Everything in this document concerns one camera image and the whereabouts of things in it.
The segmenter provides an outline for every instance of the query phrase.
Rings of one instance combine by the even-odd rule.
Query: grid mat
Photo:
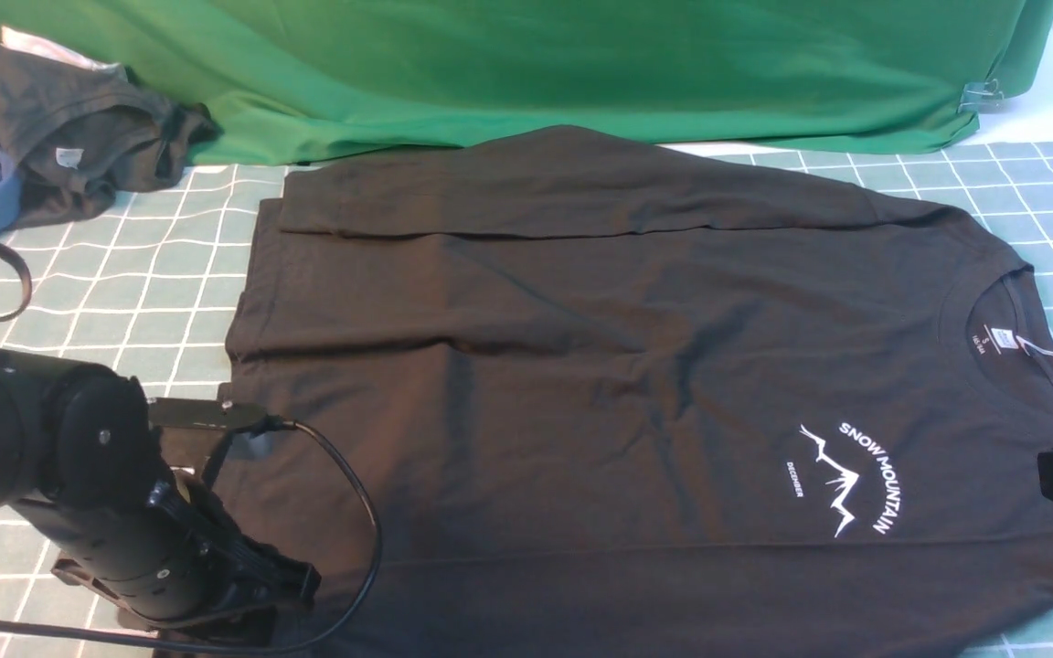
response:
[[[810,172],[890,195],[969,210],[1036,266],[1053,332],[1053,142],[954,146],[921,156],[779,153],[731,162]],[[230,377],[222,348],[245,283],[259,201],[285,167],[196,167],[174,191],[121,195],[103,217],[5,234],[37,288],[29,311],[0,326],[0,345],[105,363],[150,396],[214,399]],[[0,263],[0,314],[18,286]],[[108,604],[65,586],[55,551],[0,510],[0,618],[117,629]],[[0,636],[0,658],[147,657],[146,650]],[[1053,657],[1053,610],[982,641],[970,658]]]

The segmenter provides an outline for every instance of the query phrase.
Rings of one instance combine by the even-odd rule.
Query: clothing tag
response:
[[[994,344],[998,345],[999,348],[1018,350],[1015,333],[1011,332],[1010,328],[991,328],[990,333],[994,334]]]
[[[1028,350],[1028,348],[1029,350],[1034,350],[1034,351],[1036,351],[1036,353],[1039,353],[1041,355],[1053,357],[1053,351],[1042,350],[1042,348],[1040,348],[1040,346],[1035,345],[1035,343],[1032,343],[1032,342],[1028,341],[1027,338],[1024,338],[1024,337],[1020,337],[1020,336],[1015,336],[1015,338],[1018,338],[1018,344],[1021,345],[1021,348],[1024,348],[1024,350]]]
[[[83,148],[59,148],[55,149],[55,163],[67,168],[79,168],[80,159],[84,157]]]

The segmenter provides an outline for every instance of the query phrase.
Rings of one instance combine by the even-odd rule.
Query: mountain graphic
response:
[[[848,496],[852,493],[852,487],[860,480],[860,475],[856,471],[841,466],[835,459],[828,457],[827,439],[816,437],[815,434],[803,427],[803,425],[799,425],[799,433],[803,437],[808,437],[811,441],[814,441],[815,445],[819,448],[819,455],[815,458],[816,462],[822,461],[828,466],[834,467],[836,472],[839,472],[837,478],[828,482],[828,484],[835,484],[835,500],[832,501],[831,509],[839,512],[840,517],[842,517],[842,520],[839,521],[839,529],[835,530],[835,536],[838,537],[839,533],[843,532],[843,529],[848,527],[849,523],[856,520],[856,516],[843,507],[843,501],[848,500]]]

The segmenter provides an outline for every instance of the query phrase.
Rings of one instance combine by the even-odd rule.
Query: t-shirt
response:
[[[1053,606],[1052,338],[949,205],[581,128],[363,156],[260,206],[226,348],[384,525],[315,655],[929,657]],[[372,534],[331,459],[218,494],[324,575],[276,640],[333,620]]]

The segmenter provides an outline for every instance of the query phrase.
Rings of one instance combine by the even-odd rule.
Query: sleeve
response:
[[[287,232],[524,239],[852,228],[916,221],[947,208],[572,126],[468,148],[351,158],[290,176],[284,204],[280,228]]]

